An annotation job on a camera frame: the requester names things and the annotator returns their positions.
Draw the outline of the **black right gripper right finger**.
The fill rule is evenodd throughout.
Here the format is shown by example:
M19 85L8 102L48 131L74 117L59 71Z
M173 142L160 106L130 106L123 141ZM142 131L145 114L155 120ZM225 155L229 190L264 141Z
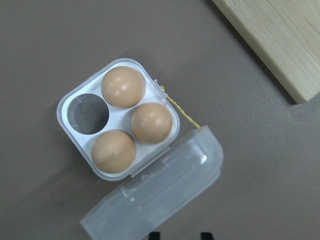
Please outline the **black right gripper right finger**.
M201 240L215 240L215 238L211 232L201 232L200 239Z

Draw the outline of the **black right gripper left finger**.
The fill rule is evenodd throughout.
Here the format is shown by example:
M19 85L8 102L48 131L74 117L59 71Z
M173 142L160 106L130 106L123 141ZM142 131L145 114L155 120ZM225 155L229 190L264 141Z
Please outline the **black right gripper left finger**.
M160 232L153 231L148 234L148 240L160 240Z

